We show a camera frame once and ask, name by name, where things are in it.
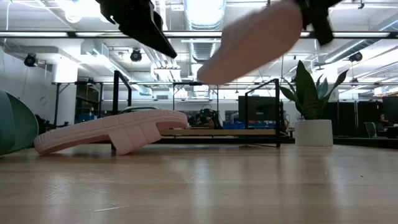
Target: wooden platform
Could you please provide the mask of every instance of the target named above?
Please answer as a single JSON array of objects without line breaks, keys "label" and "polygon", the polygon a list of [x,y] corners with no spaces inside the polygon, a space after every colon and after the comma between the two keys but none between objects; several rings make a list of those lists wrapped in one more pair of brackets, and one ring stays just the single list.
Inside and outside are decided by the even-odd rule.
[{"label": "wooden platform", "polygon": [[109,145],[0,157],[0,223],[397,223],[398,151]]},{"label": "wooden platform", "polygon": [[162,136],[265,136],[275,135],[275,130],[214,130],[214,129],[169,129],[160,131]]}]

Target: computer screen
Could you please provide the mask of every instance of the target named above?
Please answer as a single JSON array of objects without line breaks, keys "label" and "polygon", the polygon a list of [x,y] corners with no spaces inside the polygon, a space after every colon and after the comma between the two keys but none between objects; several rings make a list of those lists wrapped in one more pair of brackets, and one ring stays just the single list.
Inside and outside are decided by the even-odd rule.
[{"label": "computer screen", "polygon": [[[239,96],[239,119],[245,120],[245,97]],[[275,97],[248,96],[249,121],[275,121]]]}]

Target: potted plant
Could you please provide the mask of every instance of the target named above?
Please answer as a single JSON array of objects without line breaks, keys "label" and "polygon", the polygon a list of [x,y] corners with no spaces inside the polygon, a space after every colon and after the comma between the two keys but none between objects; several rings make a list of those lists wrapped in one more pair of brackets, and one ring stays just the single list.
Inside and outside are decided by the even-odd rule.
[{"label": "potted plant", "polygon": [[282,86],[280,87],[283,95],[295,102],[297,110],[305,119],[304,121],[297,121],[295,123],[296,145],[333,145],[331,121],[321,119],[321,117],[326,104],[329,102],[330,95],[338,85],[344,82],[347,72],[348,70],[340,74],[333,88],[329,90],[329,84],[326,78],[321,84],[321,76],[317,84],[314,84],[311,74],[307,72],[304,64],[299,61],[296,73],[296,89],[294,89],[293,85],[289,82],[287,83],[291,90]]}]

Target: pink sneaker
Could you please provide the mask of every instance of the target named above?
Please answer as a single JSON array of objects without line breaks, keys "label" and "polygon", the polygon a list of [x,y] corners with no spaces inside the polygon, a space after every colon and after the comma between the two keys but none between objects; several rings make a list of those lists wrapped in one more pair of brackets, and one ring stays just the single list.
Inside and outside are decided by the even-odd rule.
[{"label": "pink sneaker", "polygon": [[37,136],[34,144],[39,154],[49,154],[80,144],[111,140],[119,155],[159,141],[159,130],[185,128],[187,116],[178,111],[147,110],[109,116]]},{"label": "pink sneaker", "polygon": [[299,40],[299,5],[285,0],[253,12],[223,30],[220,49],[198,71],[202,82],[222,85],[271,62]]}]

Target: green chair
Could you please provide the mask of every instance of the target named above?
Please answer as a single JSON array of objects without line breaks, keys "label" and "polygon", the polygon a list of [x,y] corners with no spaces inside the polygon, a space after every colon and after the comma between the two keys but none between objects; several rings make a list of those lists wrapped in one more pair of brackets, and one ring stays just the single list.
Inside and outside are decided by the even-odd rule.
[{"label": "green chair", "polygon": [[0,90],[0,155],[30,147],[38,133],[33,112],[21,100]]}]

